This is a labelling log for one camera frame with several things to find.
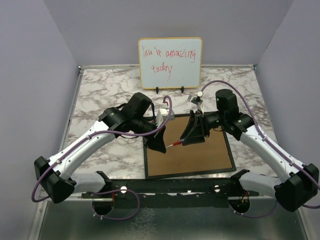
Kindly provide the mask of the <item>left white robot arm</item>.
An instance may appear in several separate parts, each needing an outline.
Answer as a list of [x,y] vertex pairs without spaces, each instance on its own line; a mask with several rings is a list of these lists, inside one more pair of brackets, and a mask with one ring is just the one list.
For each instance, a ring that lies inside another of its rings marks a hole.
[[141,92],[135,93],[127,103],[109,107],[79,139],[55,155],[38,157],[34,161],[36,186],[41,186],[47,198],[58,204],[75,193],[93,192],[106,197],[111,190],[109,178],[102,172],[76,175],[76,169],[104,145],[120,136],[143,137],[149,149],[166,153],[164,132],[172,113],[172,100],[163,98],[165,108],[153,118],[145,117],[152,100]]

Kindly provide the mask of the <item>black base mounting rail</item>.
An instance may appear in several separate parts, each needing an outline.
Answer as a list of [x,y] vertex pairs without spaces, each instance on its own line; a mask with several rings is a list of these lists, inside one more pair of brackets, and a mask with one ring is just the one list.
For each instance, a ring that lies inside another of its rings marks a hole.
[[134,209],[138,203],[141,208],[227,208],[229,198],[259,195],[242,189],[232,178],[113,179],[107,190],[117,192],[86,192],[81,197],[116,209]]

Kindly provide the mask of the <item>black picture frame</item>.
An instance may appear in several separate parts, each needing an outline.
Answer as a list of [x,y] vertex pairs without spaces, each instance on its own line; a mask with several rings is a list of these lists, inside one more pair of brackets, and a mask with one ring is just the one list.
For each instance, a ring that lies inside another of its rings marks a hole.
[[143,139],[146,179],[219,174],[236,170],[227,134],[220,127],[212,129],[203,143],[169,147],[166,153],[147,148]]

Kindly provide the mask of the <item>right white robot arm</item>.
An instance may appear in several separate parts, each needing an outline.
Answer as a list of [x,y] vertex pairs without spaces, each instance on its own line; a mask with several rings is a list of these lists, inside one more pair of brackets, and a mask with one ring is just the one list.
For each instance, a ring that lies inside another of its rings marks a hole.
[[216,111],[203,111],[202,96],[200,91],[188,97],[197,110],[190,111],[188,124],[180,137],[181,144],[203,143],[212,129],[222,128],[252,149],[276,174],[276,177],[268,177],[242,170],[231,177],[229,189],[234,195],[254,191],[275,198],[289,212],[296,211],[317,195],[319,169],[292,157],[269,138],[250,115],[240,112],[237,97],[230,89],[215,93]]

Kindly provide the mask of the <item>aluminium table edge rail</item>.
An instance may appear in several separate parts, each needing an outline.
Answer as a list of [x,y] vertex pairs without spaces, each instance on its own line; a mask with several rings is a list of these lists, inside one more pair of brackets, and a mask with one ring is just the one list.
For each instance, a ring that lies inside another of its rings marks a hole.
[[67,144],[68,135],[69,135],[69,131],[70,131],[71,123],[72,123],[72,118],[73,118],[74,110],[76,107],[77,98],[79,95],[82,79],[83,79],[83,74],[84,74],[84,70],[82,69],[82,66],[78,66],[78,76],[77,76],[77,80],[76,80],[76,85],[75,85],[75,89],[73,92],[70,108],[69,108],[69,111],[67,114],[66,123],[65,123],[63,132],[62,132],[62,139],[61,139],[61,142],[60,142],[60,145],[58,148],[58,152],[61,152],[66,147],[66,144]]

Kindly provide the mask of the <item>black whiteboard stand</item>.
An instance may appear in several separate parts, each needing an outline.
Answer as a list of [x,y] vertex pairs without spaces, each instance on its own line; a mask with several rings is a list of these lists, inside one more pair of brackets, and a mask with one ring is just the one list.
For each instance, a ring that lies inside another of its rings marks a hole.
[[155,92],[156,94],[159,94],[159,92],[161,91],[179,91],[180,93],[184,93],[185,91],[185,87],[184,86],[181,86],[181,87],[175,87],[175,88],[160,88],[160,87],[156,87],[155,88]]

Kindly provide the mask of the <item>yellow-framed whiteboard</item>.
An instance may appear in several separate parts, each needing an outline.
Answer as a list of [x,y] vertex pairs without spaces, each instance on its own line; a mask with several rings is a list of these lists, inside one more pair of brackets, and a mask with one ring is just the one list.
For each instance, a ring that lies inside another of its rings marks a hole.
[[200,85],[202,38],[141,38],[138,53],[143,89],[194,89]]

